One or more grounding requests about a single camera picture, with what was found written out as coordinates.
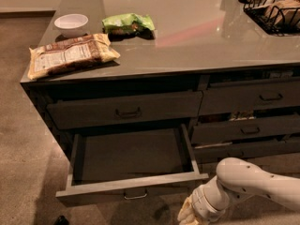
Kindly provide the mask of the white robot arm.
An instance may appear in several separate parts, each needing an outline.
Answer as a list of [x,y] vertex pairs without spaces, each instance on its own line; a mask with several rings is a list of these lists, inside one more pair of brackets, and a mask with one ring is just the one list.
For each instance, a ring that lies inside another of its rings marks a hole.
[[209,225],[226,210],[253,196],[261,196],[293,211],[300,211],[300,179],[273,174],[235,157],[222,159],[216,175],[186,197],[179,225]]

